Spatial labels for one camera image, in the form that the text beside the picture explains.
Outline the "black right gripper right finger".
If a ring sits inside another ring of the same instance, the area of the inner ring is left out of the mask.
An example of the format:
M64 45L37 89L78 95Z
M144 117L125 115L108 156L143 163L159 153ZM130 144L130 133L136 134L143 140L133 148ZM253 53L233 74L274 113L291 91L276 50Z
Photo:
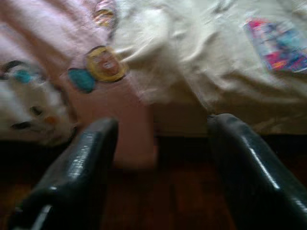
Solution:
M304 230L307 190L253 129L232 114L210 115L208 137L239 230Z

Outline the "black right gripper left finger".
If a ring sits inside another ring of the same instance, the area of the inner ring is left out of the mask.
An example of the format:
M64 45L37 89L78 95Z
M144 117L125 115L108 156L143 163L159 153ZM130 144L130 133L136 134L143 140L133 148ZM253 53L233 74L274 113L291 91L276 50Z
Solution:
M9 218L9 228L98 229L117 140L117 120L103 118L91 123L15 207Z

